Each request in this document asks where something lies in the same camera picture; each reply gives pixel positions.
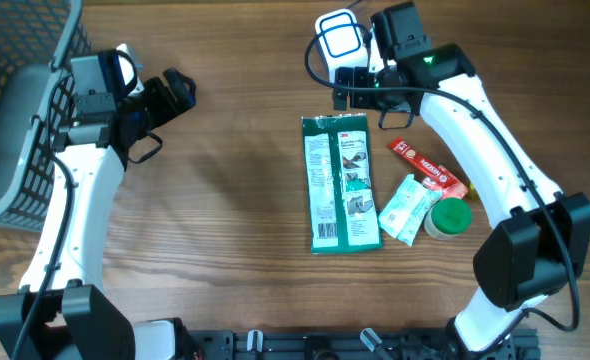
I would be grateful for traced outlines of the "green 3M package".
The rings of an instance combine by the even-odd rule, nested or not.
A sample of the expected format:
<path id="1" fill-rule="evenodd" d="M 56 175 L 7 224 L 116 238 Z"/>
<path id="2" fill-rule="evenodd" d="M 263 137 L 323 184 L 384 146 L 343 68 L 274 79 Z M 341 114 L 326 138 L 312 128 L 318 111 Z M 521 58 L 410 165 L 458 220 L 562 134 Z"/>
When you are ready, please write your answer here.
<path id="1" fill-rule="evenodd" d="M 382 248 L 367 116 L 304 117 L 301 125 L 311 252 L 349 254 Z"/>

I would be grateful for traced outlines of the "red stick sachet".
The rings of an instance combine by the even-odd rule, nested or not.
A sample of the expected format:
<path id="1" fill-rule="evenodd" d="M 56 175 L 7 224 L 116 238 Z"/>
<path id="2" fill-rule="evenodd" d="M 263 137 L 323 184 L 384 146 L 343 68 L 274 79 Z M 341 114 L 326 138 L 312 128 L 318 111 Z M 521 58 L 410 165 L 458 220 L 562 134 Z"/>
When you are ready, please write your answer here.
<path id="1" fill-rule="evenodd" d="M 422 184 L 430 190 L 441 191 L 443 199 L 463 199 L 468 194 L 468 187 L 447 168 L 435 164 L 402 138 L 394 139 L 388 147 L 419 170 L 425 176 Z"/>

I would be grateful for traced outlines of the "teal pack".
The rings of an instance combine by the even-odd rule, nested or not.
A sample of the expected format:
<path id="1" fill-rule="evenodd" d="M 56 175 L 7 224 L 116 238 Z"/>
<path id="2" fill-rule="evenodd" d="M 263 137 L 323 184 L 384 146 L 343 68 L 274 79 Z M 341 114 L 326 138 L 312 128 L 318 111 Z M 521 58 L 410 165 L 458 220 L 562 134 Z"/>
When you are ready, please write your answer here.
<path id="1" fill-rule="evenodd" d="M 441 199 L 441 190 L 431 190 L 407 175 L 378 215 L 380 228 L 389 236 L 412 246 L 428 211 Z"/>

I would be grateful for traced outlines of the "grey plastic mesh basket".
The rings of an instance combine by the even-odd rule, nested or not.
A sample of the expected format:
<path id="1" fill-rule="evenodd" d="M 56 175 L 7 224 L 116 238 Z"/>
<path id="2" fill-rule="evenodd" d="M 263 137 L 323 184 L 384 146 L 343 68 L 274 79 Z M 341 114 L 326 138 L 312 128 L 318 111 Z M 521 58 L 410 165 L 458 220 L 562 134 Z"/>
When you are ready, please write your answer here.
<path id="1" fill-rule="evenodd" d="M 0 227 L 42 230 L 47 138 L 71 114 L 72 58 L 91 51 L 81 0 L 0 0 Z"/>

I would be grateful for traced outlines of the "green lidded jar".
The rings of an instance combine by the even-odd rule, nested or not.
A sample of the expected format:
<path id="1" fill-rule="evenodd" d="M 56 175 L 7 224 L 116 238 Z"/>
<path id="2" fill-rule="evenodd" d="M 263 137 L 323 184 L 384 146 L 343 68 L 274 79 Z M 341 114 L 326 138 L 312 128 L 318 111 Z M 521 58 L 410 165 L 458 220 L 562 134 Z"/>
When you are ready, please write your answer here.
<path id="1" fill-rule="evenodd" d="M 450 240 L 464 233 L 472 222 L 469 205 L 462 199 L 438 201 L 424 219 L 426 233 L 437 240 Z"/>

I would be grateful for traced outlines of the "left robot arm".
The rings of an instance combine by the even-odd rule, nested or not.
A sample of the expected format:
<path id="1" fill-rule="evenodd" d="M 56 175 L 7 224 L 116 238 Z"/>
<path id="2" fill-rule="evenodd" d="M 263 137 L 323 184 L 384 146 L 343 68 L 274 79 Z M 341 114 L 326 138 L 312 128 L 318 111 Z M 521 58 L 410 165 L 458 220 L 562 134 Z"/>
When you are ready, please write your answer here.
<path id="1" fill-rule="evenodd" d="M 50 193 L 37 251 L 18 291 L 0 296 L 0 343 L 12 359 L 201 359 L 178 318 L 131 322 L 107 298 L 102 266 L 115 194 L 130 149 L 194 107 L 196 84 L 175 68 L 140 81 L 119 49 L 72 59 L 52 92 L 58 122 L 41 117 Z"/>

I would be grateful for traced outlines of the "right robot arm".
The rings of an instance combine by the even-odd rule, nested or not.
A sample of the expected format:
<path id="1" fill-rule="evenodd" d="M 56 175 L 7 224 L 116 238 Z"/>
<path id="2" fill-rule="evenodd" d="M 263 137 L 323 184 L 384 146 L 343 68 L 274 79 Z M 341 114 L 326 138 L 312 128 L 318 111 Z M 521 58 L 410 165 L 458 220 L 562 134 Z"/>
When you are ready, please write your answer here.
<path id="1" fill-rule="evenodd" d="M 590 200 L 565 194 L 527 156 L 492 107 L 477 71 L 456 44 L 433 46 L 412 2 L 364 26 L 320 19 L 315 42 L 329 70 L 334 105 L 424 120 L 476 188 L 491 234 L 473 259 L 478 288 L 451 319 L 450 358 L 523 354 L 511 335 L 540 304 L 577 282 L 590 241 Z"/>

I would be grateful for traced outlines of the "white barcode scanner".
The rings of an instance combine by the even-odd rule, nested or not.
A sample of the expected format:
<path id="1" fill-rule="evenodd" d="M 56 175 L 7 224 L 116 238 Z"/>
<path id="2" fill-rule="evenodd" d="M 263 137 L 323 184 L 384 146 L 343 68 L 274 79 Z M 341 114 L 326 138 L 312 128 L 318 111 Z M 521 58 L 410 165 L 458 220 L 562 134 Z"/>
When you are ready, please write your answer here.
<path id="1" fill-rule="evenodd" d="M 370 37 L 348 8 L 335 10 L 317 18 L 315 31 L 323 35 L 317 41 L 329 76 L 334 83 L 336 72 L 343 67 L 366 67 Z"/>

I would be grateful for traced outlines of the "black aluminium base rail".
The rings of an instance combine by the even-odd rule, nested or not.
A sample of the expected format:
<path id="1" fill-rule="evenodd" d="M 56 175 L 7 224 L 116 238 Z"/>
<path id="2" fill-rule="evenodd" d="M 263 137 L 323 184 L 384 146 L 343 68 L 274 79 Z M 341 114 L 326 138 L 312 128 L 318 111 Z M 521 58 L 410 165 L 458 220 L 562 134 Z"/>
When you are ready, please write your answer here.
<path id="1" fill-rule="evenodd" d="M 369 340 L 357 332 L 235 333 L 190 331 L 199 350 L 195 359 L 310 360 L 310 359 L 474 359 L 443 328 L 379 332 Z"/>

